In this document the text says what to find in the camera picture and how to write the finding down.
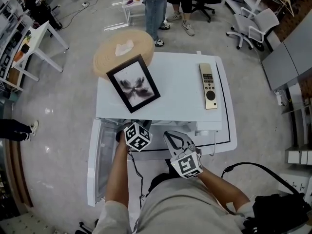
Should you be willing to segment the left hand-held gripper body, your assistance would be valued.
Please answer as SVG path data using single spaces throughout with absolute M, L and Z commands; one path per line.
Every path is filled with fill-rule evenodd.
M 135 151 L 142 151 L 151 144 L 153 134 L 149 131 L 151 120 L 121 119 L 117 128 L 116 141 L 120 141 L 123 132 L 125 143 Z

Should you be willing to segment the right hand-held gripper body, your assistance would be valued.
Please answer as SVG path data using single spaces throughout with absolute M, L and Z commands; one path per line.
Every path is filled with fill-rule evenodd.
M 200 158 L 200 150 L 191 144 L 182 153 L 172 157 L 170 162 L 181 177 L 189 179 L 203 172 Z

